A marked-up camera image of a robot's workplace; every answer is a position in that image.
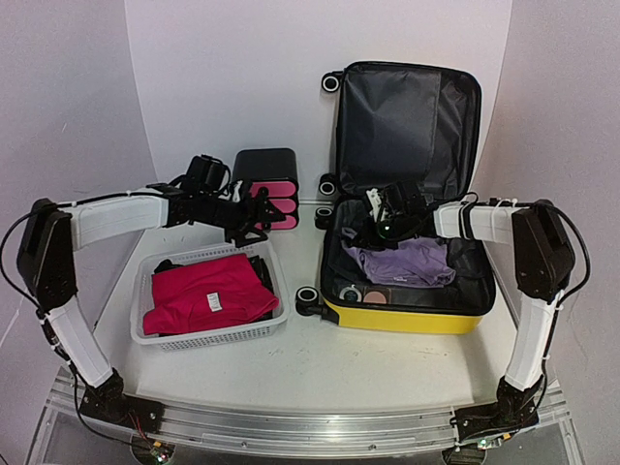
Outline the purple garment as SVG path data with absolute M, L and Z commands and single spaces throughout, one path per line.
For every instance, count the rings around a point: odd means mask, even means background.
M 381 251 L 349 247 L 346 243 L 343 248 L 376 285 L 438 289 L 456 277 L 456 271 L 448 265 L 448 246 L 434 238 L 407 239 L 396 249 Z

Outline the yellow Pikachu hard-shell suitcase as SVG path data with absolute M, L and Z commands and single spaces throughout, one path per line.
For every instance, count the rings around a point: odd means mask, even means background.
M 469 73 L 427 65 L 361 61 L 326 73 L 326 93 L 338 97 L 335 169 L 320 180 L 334 196 L 320 207 L 315 226 L 324 232 L 319 284 L 296 292 L 295 309 L 350 328 L 429 334 L 471 332 L 492 308 L 496 291 L 483 245 L 441 238 L 432 221 L 420 237 L 448 246 L 451 284 L 413 289 L 371 283 L 344 251 L 343 243 L 371 247 L 370 204 L 365 192 L 415 180 L 426 204 L 465 200 L 470 193 L 481 119 L 481 87 Z M 340 291 L 355 286 L 389 290 L 388 304 L 349 302 Z

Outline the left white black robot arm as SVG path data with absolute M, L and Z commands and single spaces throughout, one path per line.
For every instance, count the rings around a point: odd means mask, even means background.
M 159 415 L 161 403 L 124 392 L 122 377 L 102 352 L 78 303 L 74 253 L 125 233 L 202 223 L 221 228 L 237 247 L 264 241 L 285 215 L 265 188 L 227 200 L 217 193 L 189 193 L 164 183 L 138 191 L 56 203 L 37 200 L 27 214 L 16 267 L 52 350 L 84 383 L 88 416 L 132 424 L 139 413 Z

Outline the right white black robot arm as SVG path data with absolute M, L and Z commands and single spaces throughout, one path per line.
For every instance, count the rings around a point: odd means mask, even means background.
M 510 362 L 495 401 L 460 408 L 451 422 L 458 444 L 479 448 L 536 425 L 559 312 L 575 292 L 570 285 L 575 254 L 569 236 L 578 233 L 576 226 L 550 201 L 443 201 L 407 211 L 378 189 L 367 191 L 366 197 L 382 239 L 409 239 L 424 222 L 432 221 L 441 238 L 511 246 L 520 317 Z

